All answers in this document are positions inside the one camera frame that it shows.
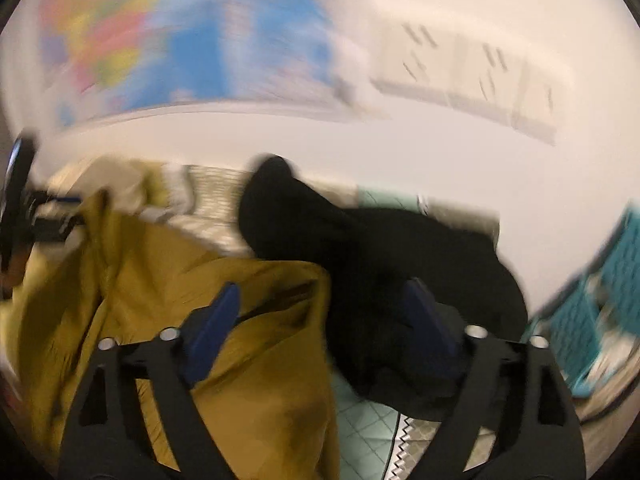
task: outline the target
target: mustard yellow cloth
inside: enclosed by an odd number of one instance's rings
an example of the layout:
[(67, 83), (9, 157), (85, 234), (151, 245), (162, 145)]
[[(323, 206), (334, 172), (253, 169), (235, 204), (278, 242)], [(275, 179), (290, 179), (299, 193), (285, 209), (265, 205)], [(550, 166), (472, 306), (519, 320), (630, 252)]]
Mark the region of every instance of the mustard yellow cloth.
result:
[[(32, 256), (14, 294), (17, 338), (8, 352), (36, 443), (55, 462), (76, 387), (101, 338), (153, 338), (235, 282), (242, 314), (273, 301), (232, 331), (210, 376), (193, 390), (204, 422), (240, 479), (337, 480), (324, 271), (304, 262), (221, 258), (104, 204), (102, 195), (87, 200), (82, 246), (57, 265)], [(139, 393), (156, 456), (175, 468), (146, 381)]]

